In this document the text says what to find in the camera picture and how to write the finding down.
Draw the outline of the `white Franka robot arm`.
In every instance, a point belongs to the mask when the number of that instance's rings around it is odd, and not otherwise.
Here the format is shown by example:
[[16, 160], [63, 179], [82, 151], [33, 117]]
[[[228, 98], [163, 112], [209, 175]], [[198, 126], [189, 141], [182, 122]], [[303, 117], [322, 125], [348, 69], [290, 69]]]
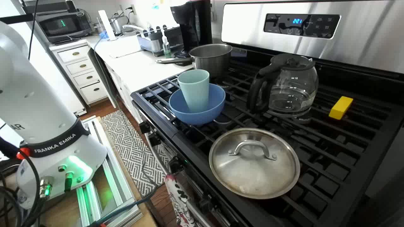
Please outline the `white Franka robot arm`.
[[54, 198], [88, 183], [106, 149], [62, 103], [26, 52], [21, 35], [0, 23], [0, 119], [29, 150], [16, 173], [19, 204], [29, 209], [36, 196]]

